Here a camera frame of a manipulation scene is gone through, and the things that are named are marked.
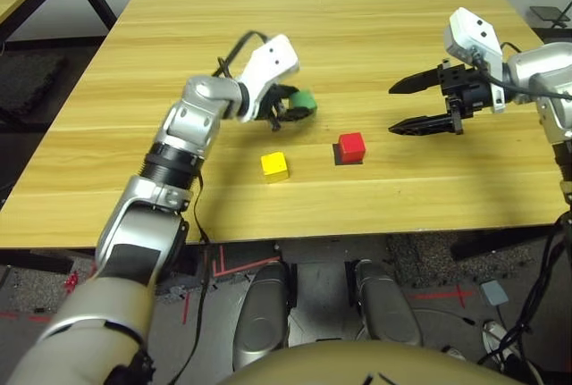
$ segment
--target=cube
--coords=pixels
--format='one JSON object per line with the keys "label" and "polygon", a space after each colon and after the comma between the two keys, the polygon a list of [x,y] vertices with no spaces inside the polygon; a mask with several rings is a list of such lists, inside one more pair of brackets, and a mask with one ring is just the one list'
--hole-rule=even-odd
{"label": "cube", "polygon": [[265,175],[267,183],[278,182],[288,179],[288,166],[286,165],[286,157],[282,151],[277,151],[270,155],[260,157],[262,163],[262,171]]}
{"label": "cube", "polygon": [[366,154],[366,144],[359,132],[340,135],[338,145],[342,163],[359,162],[363,160]]}

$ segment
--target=black wire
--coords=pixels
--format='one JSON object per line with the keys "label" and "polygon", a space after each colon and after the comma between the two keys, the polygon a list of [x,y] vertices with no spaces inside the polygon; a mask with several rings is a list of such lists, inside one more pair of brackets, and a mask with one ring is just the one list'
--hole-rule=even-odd
{"label": "black wire", "polygon": [[522,53],[522,50],[520,50],[517,46],[512,44],[510,41],[505,41],[504,43],[500,43],[500,50],[502,50],[505,46],[509,46],[510,48],[512,48],[517,53]]}
{"label": "black wire", "polygon": [[501,306],[500,306],[500,305],[496,305],[496,306],[495,306],[495,309],[496,309],[496,311],[497,311],[497,316],[499,317],[499,321],[500,321],[500,324],[502,325],[502,328],[503,328],[504,330],[506,330],[506,329],[507,329],[507,324],[504,322],[504,318],[502,318]]}
{"label": "black wire", "polygon": [[200,299],[198,300],[197,326],[196,326],[196,330],[195,330],[195,342],[193,343],[193,348],[190,350],[190,354],[187,357],[185,364],[182,365],[182,367],[179,369],[179,371],[168,382],[169,385],[173,385],[176,381],[179,380],[182,373],[185,371],[185,369],[189,365],[190,360],[195,355],[195,352],[197,352],[198,342],[200,340],[200,332],[201,332],[202,324],[203,324],[203,308],[205,306],[206,293],[208,291],[208,284],[209,284],[210,277],[211,277],[211,269],[210,269],[211,240],[208,237],[208,235],[206,234],[205,230],[200,225],[200,223],[198,222],[198,218],[197,218],[198,199],[200,198],[200,195],[203,192],[203,188],[205,186],[205,182],[203,181],[203,175],[201,172],[198,173],[198,186],[199,186],[199,192],[197,193],[197,199],[195,200],[195,204],[193,205],[193,215],[195,216],[195,223],[197,224],[198,232],[200,233],[200,242],[202,242],[205,246],[205,251],[204,251],[205,252],[205,256],[204,256],[205,264],[203,266],[203,277],[201,279],[202,288],[200,290]]}
{"label": "black wire", "polygon": [[228,56],[226,56],[226,59],[223,60],[223,63],[221,63],[219,61],[219,67],[216,69],[215,72],[213,72],[213,77],[218,77],[219,75],[223,74],[225,71],[228,71],[229,66],[231,66],[232,61],[234,60],[234,58],[239,54],[240,50],[242,50],[242,47],[244,47],[244,45],[247,44],[247,42],[253,37],[253,36],[259,36],[260,39],[262,39],[262,41],[265,43],[266,41],[268,41],[268,36],[258,32],[257,30],[250,30],[248,31],[246,34],[244,34],[239,41],[234,45],[234,47],[232,48],[231,52],[229,53]]}
{"label": "black wire", "polygon": [[481,73],[481,76],[491,84],[495,86],[499,86],[500,88],[504,88],[514,93],[520,93],[522,95],[529,95],[529,96],[544,96],[544,97],[553,97],[556,99],[569,99],[572,100],[571,95],[563,94],[563,93],[552,93],[552,92],[534,92],[528,88],[520,88],[519,86],[515,86],[514,84],[505,83],[504,81],[500,81],[495,79],[490,73],[486,65],[484,64],[483,57],[480,54],[475,54],[474,56],[474,65]]}
{"label": "black wire", "polygon": [[559,260],[560,256],[564,252],[565,243],[560,241],[552,250],[550,250],[551,243],[557,234],[558,230],[561,229],[561,220],[565,217],[565,213],[562,214],[559,219],[554,223],[551,228],[551,232],[546,239],[544,246],[543,260],[541,264],[541,271],[539,273],[536,282],[530,289],[526,301],[523,304],[520,315],[515,323],[515,325],[507,331],[507,334],[500,340],[499,347],[494,351],[481,357],[477,362],[478,364],[483,364],[489,358],[501,354],[506,348],[510,347],[514,343],[517,343],[519,350],[521,351],[521,359],[525,361],[524,346],[522,345],[522,335],[525,331],[530,329],[529,324],[533,320],[538,306],[543,301],[543,297],[546,294],[546,290],[551,281],[552,268],[554,264]]}
{"label": "black wire", "polygon": [[495,79],[488,71],[484,71],[483,68],[478,68],[481,72],[481,75],[485,80],[489,83],[494,84],[495,86],[499,86],[500,88],[505,88],[514,93],[520,93],[523,95],[529,96],[544,96],[544,97],[553,97],[556,99],[570,99],[572,100],[571,95],[567,95],[564,93],[552,93],[552,92],[534,92],[528,88],[520,88],[519,86],[515,86],[514,84],[505,83],[504,81],[500,81]]}

